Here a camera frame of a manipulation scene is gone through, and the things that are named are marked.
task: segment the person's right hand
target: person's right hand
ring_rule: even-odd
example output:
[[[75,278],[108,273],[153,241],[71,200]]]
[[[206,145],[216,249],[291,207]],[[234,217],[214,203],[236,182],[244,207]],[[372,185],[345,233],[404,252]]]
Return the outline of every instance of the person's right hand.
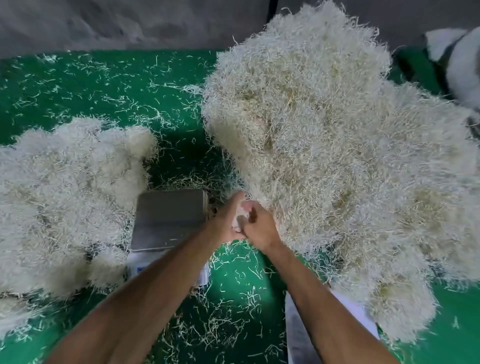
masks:
[[[238,217],[241,232],[260,251],[265,251],[272,245],[282,243],[272,214],[265,210],[257,201],[242,201],[241,207],[249,212],[249,218]]]

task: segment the green surface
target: green surface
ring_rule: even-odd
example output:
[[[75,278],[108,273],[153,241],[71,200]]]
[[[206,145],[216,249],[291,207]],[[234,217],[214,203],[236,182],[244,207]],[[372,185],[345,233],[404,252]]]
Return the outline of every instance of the green surface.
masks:
[[[405,59],[426,66],[421,59]],[[201,85],[215,60],[210,51],[100,51],[0,61],[0,142],[11,143],[13,135],[29,127],[50,129],[79,115],[116,120],[123,126],[147,122],[161,135],[164,148],[151,169],[154,184],[192,173],[217,177],[221,184],[230,166],[221,151],[207,143],[201,97],[188,87]],[[396,69],[398,81],[405,80]],[[414,80],[424,84],[426,73],[420,73],[423,76]],[[435,90],[431,77],[425,84]],[[148,362],[286,362],[285,287],[271,265],[248,244],[236,243],[222,246],[211,267],[212,284],[185,300]],[[416,346],[402,345],[398,355],[408,364],[477,363],[480,290],[457,293],[436,286],[435,294],[443,307],[431,333]],[[44,317],[30,323],[28,334],[12,335],[0,344],[0,363],[40,362],[103,298],[84,290],[66,303],[52,305]]]

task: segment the forearm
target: forearm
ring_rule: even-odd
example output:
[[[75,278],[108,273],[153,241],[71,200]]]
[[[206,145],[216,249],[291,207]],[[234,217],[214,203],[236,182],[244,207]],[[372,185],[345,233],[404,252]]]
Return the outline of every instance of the forearm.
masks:
[[[46,364],[138,364],[218,247],[205,228],[108,297],[54,349]]]
[[[265,254],[286,283],[325,364],[397,363],[288,247],[278,242]]]

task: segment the gray wall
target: gray wall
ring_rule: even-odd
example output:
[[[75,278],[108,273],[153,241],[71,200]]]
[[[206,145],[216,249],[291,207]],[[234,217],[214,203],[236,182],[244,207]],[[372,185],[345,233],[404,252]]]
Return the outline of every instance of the gray wall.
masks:
[[[391,48],[480,25],[478,0],[337,0]],[[268,0],[1,0],[0,58],[59,50],[223,49],[261,31]],[[279,0],[293,12],[301,0]]]

